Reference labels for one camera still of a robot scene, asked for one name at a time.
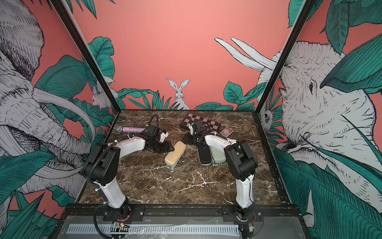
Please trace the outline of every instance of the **brown marble surface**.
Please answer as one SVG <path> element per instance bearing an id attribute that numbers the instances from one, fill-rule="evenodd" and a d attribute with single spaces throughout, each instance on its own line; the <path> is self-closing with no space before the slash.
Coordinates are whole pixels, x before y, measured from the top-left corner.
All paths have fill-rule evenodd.
<path id="1" fill-rule="evenodd" d="M 179 127 L 187 111 L 122 111 L 115 127 L 145 127 L 150 117 L 157 113 L 159 127 L 168 131 L 166 140 L 172 144 L 182 140 L 187 130 Z M 193 114 L 229 126 L 232 139 L 245 138 L 259 163 L 253 179 L 254 199 L 257 204 L 280 204 L 274 179 L 270 172 L 260 137 L 250 112 L 193 111 Z M 124 133 L 113 131 L 108 142 L 119 139 Z M 227 204 L 236 197 L 235 179 L 227 163 L 203 166 L 199 163 L 196 146 L 187 145 L 175 168 L 164 163 L 165 153 L 140 151 L 123 157 L 117 173 L 122 192 L 131 203 Z M 80 203 L 99 203 L 102 197 L 94 187 L 86 186 Z"/>

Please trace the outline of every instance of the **wallpaper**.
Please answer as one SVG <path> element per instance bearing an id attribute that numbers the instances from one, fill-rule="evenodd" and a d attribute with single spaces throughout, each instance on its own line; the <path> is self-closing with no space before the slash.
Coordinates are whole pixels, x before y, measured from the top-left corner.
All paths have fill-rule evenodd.
<path id="1" fill-rule="evenodd" d="M 116 112 L 49 2 L 0 0 L 0 72 L 0 238 L 47 238 Z"/>

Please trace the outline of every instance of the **elephant illustration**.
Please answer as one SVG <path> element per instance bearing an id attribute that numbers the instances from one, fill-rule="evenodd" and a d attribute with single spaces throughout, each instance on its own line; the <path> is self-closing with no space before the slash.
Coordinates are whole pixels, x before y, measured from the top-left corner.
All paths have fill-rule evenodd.
<path id="1" fill-rule="evenodd" d="M 35 88 L 31 80 L 39 67 L 43 32 L 21 0 L 0 0 L 0 156 L 20 156 L 44 145 L 56 157 L 48 161 L 17 191 L 27 194 L 53 186 L 76 198 L 84 177 L 78 154 L 90 144 L 70 135 L 45 104 L 73 111 L 95 129 L 89 116 L 66 99 Z M 0 233 L 7 225 L 13 193 L 0 205 Z"/>
<path id="2" fill-rule="evenodd" d="M 232 38 L 251 58 L 241 54 L 229 43 L 216 38 L 240 63 L 260 71 L 258 84 L 268 82 L 281 52 L 272 59 L 261 55 L 245 42 Z M 330 44 L 296 42 L 286 60 L 279 78 L 283 88 L 282 126 L 288 139 L 277 145 L 295 161 L 314 163 L 321 169 L 329 167 L 339 180 L 358 198 L 382 212 L 382 195 L 368 180 L 339 160 L 317 151 L 318 148 L 343 154 L 382 171 L 382 165 L 362 135 L 344 117 L 349 119 L 375 146 L 373 132 L 376 111 L 364 90 L 349 93 L 330 86 L 320 88 L 321 82 L 345 56 L 336 53 Z M 313 211 L 313 204 L 308 210 Z M 314 224 L 314 214 L 304 218 Z"/>

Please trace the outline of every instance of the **glitter microphone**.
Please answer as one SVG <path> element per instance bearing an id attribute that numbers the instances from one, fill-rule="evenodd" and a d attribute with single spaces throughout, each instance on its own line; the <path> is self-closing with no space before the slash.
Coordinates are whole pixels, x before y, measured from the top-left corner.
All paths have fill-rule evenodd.
<path id="1" fill-rule="evenodd" d="M 145 128 L 117 126 L 115 128 L 115 131 L 117 131 L 118 133 L 142 133 L 144 129 Z"/>

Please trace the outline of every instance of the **elephant tusk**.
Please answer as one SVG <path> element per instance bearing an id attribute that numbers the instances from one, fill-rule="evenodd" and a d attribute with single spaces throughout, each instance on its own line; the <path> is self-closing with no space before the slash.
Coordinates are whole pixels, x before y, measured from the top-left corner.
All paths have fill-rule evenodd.
<path id="1" fill-rule="evenodd" d="M 81 170 L 82 166 L 72 170 L 58 170 L 44 165 L 44 167 L 40 168 L 34 175 L 45 179 L 62 179 L 73 176 L 79 173 Z"/>
<path id="2" fill-rule="evenodd" d="M 0 148 L 11 156 L 19 156 L 28 153 L 13 136 L 8 126 L 0 126 Z"/>
<path id="3" fill-rule="evenodd" d="M 89 118 L 89 116 L 78 106 L 73 104 L 72 102 L 65 100 L 59 96 L 56 96 L 54 94 L 48 93 L 46 91 L 43 91 L 42 89 L 39 88 L 34 88 L 33 89 L 33 99 L 35 99 L 39 103 L 48 103 L 48 104 L 54 104 L 57 106 L 61 106 L 63 108 L 66 108 L 68 110 L 73 111 L 74 113 L 78 114 L 80 117 L 82 117 L 86 123 L 89 125 L 91 131 L 92 131 L 92 139 L 94 140 L 96 130 L 94 128 L 94 125 Z"/>

